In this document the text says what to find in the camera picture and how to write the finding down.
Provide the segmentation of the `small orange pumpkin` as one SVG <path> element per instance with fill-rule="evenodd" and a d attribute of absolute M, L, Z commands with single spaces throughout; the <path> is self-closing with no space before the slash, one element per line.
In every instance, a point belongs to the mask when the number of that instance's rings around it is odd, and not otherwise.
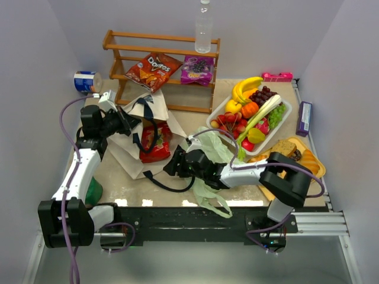
<path fill-rule="evenodd" d="M 256 102 L 250 102 L 244 105 L 240 111 L 243 118 L 250 119 L 259 111 L 259 106 Z"/>

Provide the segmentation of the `red snack bag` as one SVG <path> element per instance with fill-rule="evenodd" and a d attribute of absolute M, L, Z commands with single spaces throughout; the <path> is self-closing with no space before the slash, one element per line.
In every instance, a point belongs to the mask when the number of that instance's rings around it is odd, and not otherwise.
<path fill-rule="evenodd" d="M 172 132 L 166 122 L 157 124 L 158 137 L 155 140 L 154 126 L 148 126 L 143 129 L 141 145 L 148 151 L 145 153 L 140 150 L 139 158 L 142 163 L 154 163 L 167 159 L 170 154 L 170 142 L 172 139 Z"/>

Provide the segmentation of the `green cloth bundle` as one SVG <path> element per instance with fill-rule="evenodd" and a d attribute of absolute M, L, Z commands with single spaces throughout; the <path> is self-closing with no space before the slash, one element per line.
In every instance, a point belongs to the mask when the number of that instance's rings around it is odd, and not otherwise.
<path fill-rule="evenodd" d="M 84 204 L 86 206 L 95 206 L 101 199 L 102 193 L 102 185 L 94 177 L 92 177 L 85 196 Z"/>

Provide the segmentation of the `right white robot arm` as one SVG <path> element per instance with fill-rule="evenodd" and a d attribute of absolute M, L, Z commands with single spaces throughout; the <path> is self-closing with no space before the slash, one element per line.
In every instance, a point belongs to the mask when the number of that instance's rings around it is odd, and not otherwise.
<path fill-rule="evenodd" d="M 304 206 L 313 179 L 309 169 L 279 152 L 258 162 L 230 165 L 212 162 L 200 149 L 186 152 L 178 147 L 163 170 L 170 176 L 199 178 L 216 190 L 262 185 L 275 196 L 267 217 L 276 222 L 282 221 L 294 208 Z"/>

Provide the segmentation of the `yellow apple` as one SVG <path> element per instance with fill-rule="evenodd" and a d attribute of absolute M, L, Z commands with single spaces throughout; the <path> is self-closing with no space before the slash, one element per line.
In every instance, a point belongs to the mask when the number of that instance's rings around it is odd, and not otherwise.
<path fill-rule="evenodd" d="M 242 104 L 231 99 L 225 104 L 225 112 L 230 112 L 232 114 L 238 113 L 242 109 Z"/>

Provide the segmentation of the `white fruit tray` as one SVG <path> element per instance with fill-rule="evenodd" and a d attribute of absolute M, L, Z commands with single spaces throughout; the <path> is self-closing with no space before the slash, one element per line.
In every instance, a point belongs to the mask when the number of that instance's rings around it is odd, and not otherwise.
<path fill-rule="evenodd" d="M 227 104 L 227 102 L 229 100 L 231 100 L 231 98 L 232 98 L 231 95 L 229 95 L 228 97 L 226 97 L 223 100 L 223 102 L 217 108 L 215 108 L 213 110 L 213 112 L 208 116 L 208 118 L 206 120 L 206 125 L 207 125 L 208 128 L 211 127 L 211 121 L 212 120 L 215 120 L 218 115 L 224 114 L 224 107 Z M 269 131 L 268 135 L 266 135 L 266 139 L 263 142 L 261 142 L 259 144 L 256 144 L 254 146 L 254 149 L 252 151 L 247 151 L 246 149 L 243 148 L 243 151 L 245 152 L 245 154 L 247 156 L 256 156 L 257 154 L 263 152 L 264 147 L 274 137 L 274 135 L 276 134 L 276 132 L 281 128 L 281 126 L 283 125 L 283 123 L 285 123 L 285 120 L 291 114 L 291 111 L 293 109 L 292 106 L 291 106 L 291 104 L 288 101 L 286 101 L 285 99 L 282 99 L 282 103 L 286 106 L 286 110 L 284 111 L 284 113 L 282 115 L 282 120 L 279 122 L 279 124 L 273 130 Z"/>

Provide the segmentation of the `light green plastic bag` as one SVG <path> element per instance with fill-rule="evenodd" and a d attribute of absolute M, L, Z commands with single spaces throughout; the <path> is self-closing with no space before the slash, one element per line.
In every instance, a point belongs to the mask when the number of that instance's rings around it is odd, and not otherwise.
<path fill-rule="evenodd" d="M 207 163 L 201 162 L 199 166 L 195 167 L 196 178 L 192 191 L 197 204 L 223 218 L 231 218 L 232 210 L 226 200 L 218 194 L 218 191 L 227 188 L 221 183 L 220 175 L 222 167 L 230 163 L 234 153 L 223 144 L 219 132 L 216 130 L 199 127 L 192 136 L 199 140 L 200 149 L 208 158 Z"/>

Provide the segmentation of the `brown bread slice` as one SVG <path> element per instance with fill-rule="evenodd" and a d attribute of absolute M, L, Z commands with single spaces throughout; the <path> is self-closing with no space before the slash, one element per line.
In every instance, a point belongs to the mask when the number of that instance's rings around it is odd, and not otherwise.
<path fill-rule="evenodd" d="M 295 143 L 290 142 L 288 140 L 279 140 L 272 148 L 271 153 L 277 152 L 282 154 L 283 156 L 290 157 L 297 150 L 297 146 Z"/>

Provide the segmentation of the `beige canvas tote bag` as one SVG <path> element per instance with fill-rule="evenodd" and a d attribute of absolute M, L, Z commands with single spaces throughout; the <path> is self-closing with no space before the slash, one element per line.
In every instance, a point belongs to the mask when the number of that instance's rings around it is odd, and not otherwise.
<path fill-rule="evenodd" d="M 133 180 L 146 178 L 166 191 L 190 190 L 195 182 L 193 177 L 183 189 L 171 188 L 155 179 L 160 172 L 177 175 L 176 166 L 182 161 L 182 144 L 187 137 L 168 110 L 163 93 L 145 93 L 121 110 L 139 120 L 129 136 L 113 134 L 108 138 L 108 149 L 125 172 Z"/>

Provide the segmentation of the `clear plastic water bottle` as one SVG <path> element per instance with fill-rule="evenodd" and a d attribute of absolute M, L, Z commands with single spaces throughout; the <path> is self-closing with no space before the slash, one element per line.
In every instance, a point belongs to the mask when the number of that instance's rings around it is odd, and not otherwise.
<path fill-rule="evenodd" d="M 213 17 L 210 1 L 201 0 L 195 19 L 195 51 L 197 53 L 210 52 L 212 28 Z"/>

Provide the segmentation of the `golden croissant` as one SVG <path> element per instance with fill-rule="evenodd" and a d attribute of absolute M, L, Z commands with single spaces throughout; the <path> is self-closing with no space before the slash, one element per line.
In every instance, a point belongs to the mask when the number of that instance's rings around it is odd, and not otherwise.
<path fill-rule="evenodd" d="M 315 156 L 308 149 L 303 151 L 302 158 L 299 163 L 309 169 L 314 175 L 317 175 L 320 170 L 320 166 L 318 165 Z"/>

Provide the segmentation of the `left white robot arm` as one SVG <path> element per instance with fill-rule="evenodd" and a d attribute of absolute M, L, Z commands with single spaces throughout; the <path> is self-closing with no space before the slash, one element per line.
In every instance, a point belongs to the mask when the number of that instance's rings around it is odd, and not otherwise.
<path fill-rule="evenodd" d="M 93 175 L 113 134 L 129 136 L 141 120 L 121 107 L 104 112 L 97 105 L 81 109 L 82 136 L 76 138 L 72 164 L 51 200 L 38 206 L 38 217 L 49 248 L 88 246 L 94 234 L 114 221 L 112 205 L 85 206 Z"/>

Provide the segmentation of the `purple snack bag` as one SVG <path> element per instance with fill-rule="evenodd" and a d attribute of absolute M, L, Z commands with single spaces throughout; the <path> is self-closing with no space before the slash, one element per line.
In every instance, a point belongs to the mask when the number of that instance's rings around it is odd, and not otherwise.
<path fill-rule="evenodd" d="M 181 84 L 196 83 L 208 86 L 213 79 L 214 59 L 212 57 L 185 56 L 181 69 Z"/>

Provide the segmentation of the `chocolate donut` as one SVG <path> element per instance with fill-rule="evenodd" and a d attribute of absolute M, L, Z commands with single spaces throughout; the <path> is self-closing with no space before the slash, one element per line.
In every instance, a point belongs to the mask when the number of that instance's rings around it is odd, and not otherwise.
<path fill-rule="evenodd" d="M 294 160 L 294 161 L 300 161 L 301 160 L 301 158 L 302 158 L 302 153 L 301 153 L 301 151 L 300 150 L 296 150 L 291 156 L 290 156 L 290 158 L 292 159 L 292 160 Z"/>

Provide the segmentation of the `blue white can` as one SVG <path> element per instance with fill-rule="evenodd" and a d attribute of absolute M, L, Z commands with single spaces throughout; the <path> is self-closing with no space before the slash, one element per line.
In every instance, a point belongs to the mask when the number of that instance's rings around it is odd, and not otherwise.
<path fill-rule="evenodd" d="M 73 84 L 78 92 L 99 93 L 102 88 L 102 77 L 98 72 L 77 71 Z"/>

